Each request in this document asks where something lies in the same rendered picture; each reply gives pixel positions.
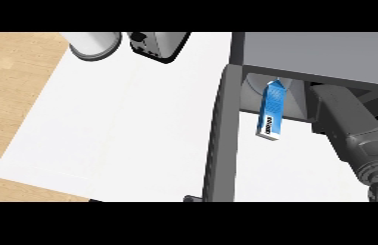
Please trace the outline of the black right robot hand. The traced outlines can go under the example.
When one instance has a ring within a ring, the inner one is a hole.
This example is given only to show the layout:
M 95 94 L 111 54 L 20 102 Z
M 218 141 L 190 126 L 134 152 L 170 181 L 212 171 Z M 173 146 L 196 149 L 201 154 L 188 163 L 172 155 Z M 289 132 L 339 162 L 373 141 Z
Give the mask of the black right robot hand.
M 378 183 L 371 184 L 368 190 L 370 202 L 378 202 Z

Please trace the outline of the blue milk carton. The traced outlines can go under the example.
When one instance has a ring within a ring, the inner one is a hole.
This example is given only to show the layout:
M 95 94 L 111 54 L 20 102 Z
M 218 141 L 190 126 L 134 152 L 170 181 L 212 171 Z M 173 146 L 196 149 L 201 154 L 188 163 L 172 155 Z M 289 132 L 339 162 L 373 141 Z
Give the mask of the blue milk carton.
M 277 79 L 268 83 L 263 91 L 261 115 L 256 135 L 275 141 L 281 136 L 281 124 L 284 116 L 284 103 L 287 89 Z

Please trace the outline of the dark grey microwave door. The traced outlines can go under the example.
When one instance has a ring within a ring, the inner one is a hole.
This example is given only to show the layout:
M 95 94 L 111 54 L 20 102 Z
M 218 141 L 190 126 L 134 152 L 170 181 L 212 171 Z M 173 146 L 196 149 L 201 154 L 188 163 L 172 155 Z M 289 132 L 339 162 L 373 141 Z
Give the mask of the dark grey microwave door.
M 243 82 L 243 67 L 228 64 L 213 108 L 203 196 L 187 195 L 185 202 L 232 202 L 235 198 Z

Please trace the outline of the grey microwave body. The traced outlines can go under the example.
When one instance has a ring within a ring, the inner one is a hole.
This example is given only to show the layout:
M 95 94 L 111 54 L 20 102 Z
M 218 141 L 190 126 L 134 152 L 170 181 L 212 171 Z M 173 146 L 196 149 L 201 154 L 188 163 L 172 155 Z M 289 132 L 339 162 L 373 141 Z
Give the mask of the grey microwave body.
M 349 88 L 378 117 L 378 33 L 235 32 L 230 63 L 243 73 L 305 82 L 308 120 L 314 120 L 309 87 Z

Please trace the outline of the white cylinder with grey base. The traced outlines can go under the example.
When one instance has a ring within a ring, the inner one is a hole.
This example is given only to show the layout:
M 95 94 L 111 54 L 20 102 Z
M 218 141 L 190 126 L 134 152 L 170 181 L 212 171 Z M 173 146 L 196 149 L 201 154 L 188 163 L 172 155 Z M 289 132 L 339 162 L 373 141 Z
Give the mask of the white cylinder with grey base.
M 100 61 L 111 56 L 120 47 L 120 32 L 63 32 L 73 54 L 85 61 Z

